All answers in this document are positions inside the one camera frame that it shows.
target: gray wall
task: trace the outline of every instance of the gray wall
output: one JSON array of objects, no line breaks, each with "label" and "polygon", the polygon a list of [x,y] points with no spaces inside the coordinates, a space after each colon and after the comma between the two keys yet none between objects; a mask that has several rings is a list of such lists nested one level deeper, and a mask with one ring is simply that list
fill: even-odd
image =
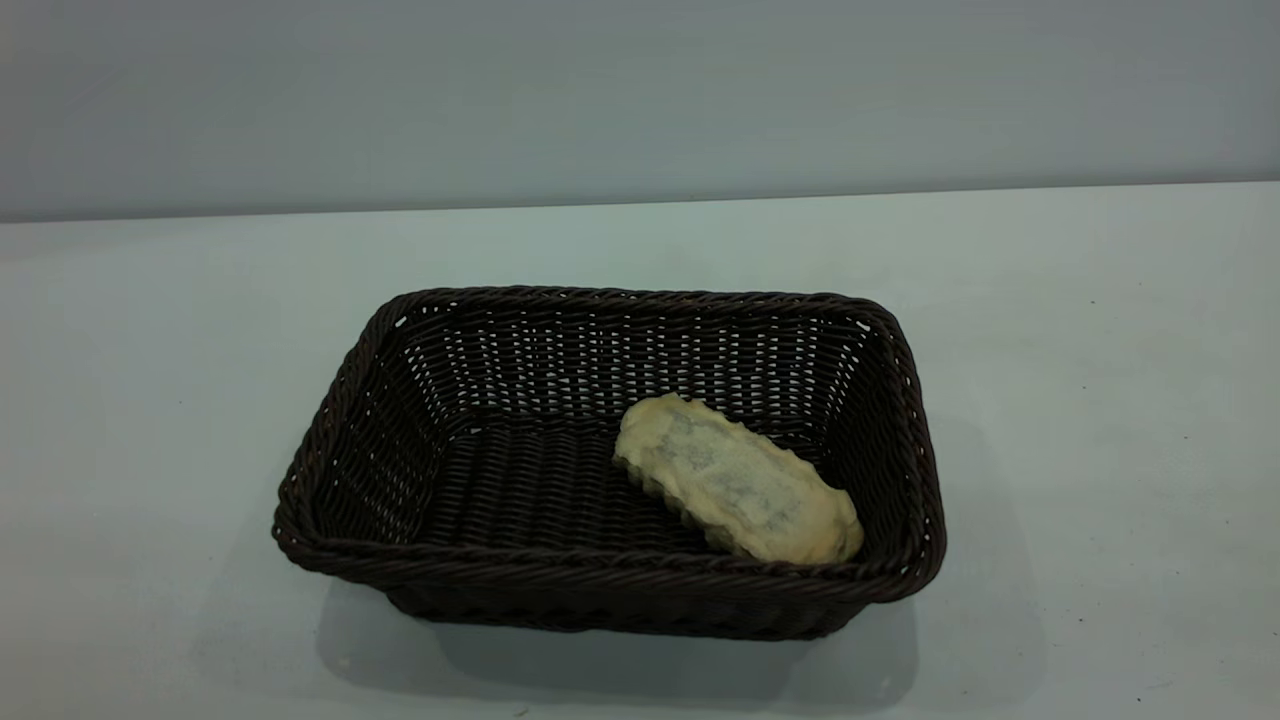
[{"label": "gray wall", "polygon": [[0,0],[0,218],[1280,177],[1277,0]]}]

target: basket rim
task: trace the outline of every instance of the basket rim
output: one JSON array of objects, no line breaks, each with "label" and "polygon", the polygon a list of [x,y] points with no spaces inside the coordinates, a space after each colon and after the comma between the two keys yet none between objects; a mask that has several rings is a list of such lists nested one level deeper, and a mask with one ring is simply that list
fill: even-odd
[{"label": "basket rim", "polygon": [[[910,538],[906,565],[899,559],[874,564],[792,565],[705,555],[657,553],[652,551],[616,552],[600,550],[557,551],[547,548],[490,548],[465,544],[392,544],[325,537],[316,528],[311,503],[314,483],[324,471],[342,436],[342,418],[351,410],[361,378],[380,360],[384,341],[408,316],[412,307],[467,302],[471,306],[541,309],[552,304],[564,310],[662,311],[667,316],[733,315],[745,309],[762,309],[778,316],[803,315],[840,319],[856,316],[883,336],[891,348],[896,373],[905,382],[892,383],[902,413],[895,418],[901,436],[915,439],[916,447],[901,457],[914,468],[915,489],[924,518],[923,530]],[[826,602],[890,602],[919,592],[938,573],[946,553],[946,523],[938,489],[933,447],[920,397],[920,382],[910,347],[897,319],[879,304],[838,293],[792,292],[712,292],[712,291],[631,291],[621,288],[580,288],[552,286],[434,288],[399,295],[370,318],[356,345],[347,352],[316,410],[302,443],[280,483],[279,505],[271,534],[294,564],[352,582],[385,584],[393,570],[415,568],[406,582],[449,583],[499,587],[512,585],[520,575],[521,588],[591,588],[618,592],[641,591],[662,594],[722,594],[735,597],[786,593],[795,598]]]}]

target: rectangular basket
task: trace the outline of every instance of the rectangular basket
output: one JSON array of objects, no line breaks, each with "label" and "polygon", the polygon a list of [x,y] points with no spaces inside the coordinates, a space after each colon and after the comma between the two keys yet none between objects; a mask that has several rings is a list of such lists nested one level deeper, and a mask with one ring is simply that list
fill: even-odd
[{"label": "rectangular basket", "polygon": [[[611,464],[680,392],[812,461],[867,530],[846,564],[708,548]],[[817,638],[918,592],[946,550],[911,351],[837,295],[466,288],[370,319],[280,484],[289,560],[451,623]]]}]

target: wicker basket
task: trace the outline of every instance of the wicker basket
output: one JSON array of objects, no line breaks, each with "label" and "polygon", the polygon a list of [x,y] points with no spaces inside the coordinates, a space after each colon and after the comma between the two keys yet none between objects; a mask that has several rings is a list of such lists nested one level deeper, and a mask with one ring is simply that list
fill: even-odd
[{"label": "wicker basket", "polygon": [[[672,391],[849,491],[855,560],[709,550],[626,482],[622,413]],[[837,295],[403,295],[347,355],[279,496],[289,560],[452,623],[815,638],[918,592],[946,548],[911,351],[883,307]]]}]

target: white tabletop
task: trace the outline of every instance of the white tabletop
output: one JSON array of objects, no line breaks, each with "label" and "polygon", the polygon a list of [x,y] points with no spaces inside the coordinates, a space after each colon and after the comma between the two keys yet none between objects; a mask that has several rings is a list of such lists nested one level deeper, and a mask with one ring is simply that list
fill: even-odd
[{"label": "white tabletop", "polygon": [[[0,225],[0,716],[1280,714],[1280,183]],[[431,625],[275,548],[342,354],[433,286],[902,323],[951,548],[812,643]]]}]

